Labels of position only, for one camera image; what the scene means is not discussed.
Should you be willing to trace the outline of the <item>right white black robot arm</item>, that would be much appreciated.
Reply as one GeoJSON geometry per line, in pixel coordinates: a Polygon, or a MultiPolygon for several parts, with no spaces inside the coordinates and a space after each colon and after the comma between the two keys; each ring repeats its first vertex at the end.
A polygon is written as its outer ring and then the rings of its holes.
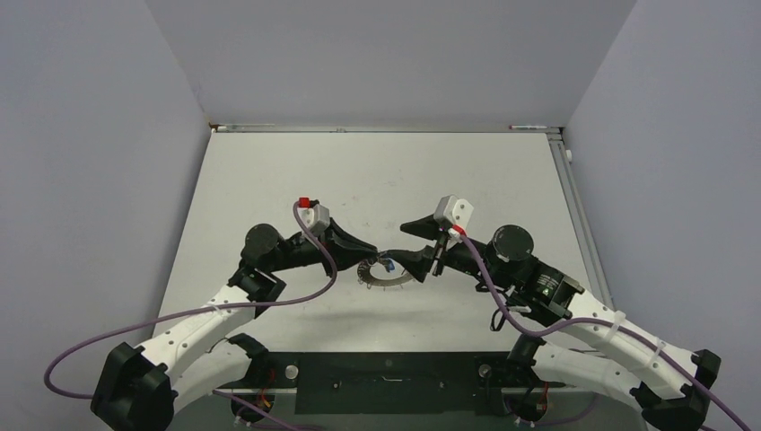
{"type": "Polygon", "coordinates": [[[401,229],[429,241],[420,251],[387,251],[415,280],[456,270],[491,294],[512,326],[520,317],[536,323],[535,329],[519,327],[506,362],[516,383],[537,378],[604,395],[633,408],[659,430],[704,425],[720,358],[707,349],[672,346],[633,324],[536,257],[524,228],[503,225],[485,243],[469,238],[459,226],[440,227],[432,216],[401,229]]]}

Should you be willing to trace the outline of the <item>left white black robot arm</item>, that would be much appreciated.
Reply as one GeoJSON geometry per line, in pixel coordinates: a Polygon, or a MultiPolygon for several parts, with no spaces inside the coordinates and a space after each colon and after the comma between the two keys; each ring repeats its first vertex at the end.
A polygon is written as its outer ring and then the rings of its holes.
{"type": "Polygon", "coordinates": [[[288,239],[270,224],[253,226],[238,269],[204,306],[136,347],[122,343],[109,352],[91,412],[113,430],[165,430],[181,409],[226,383],[262,383],[266,348],[234,331],[283,292],[275,273],[321,264],[335,280],[338,271],[377,253],[333,219],[288,239]]]}

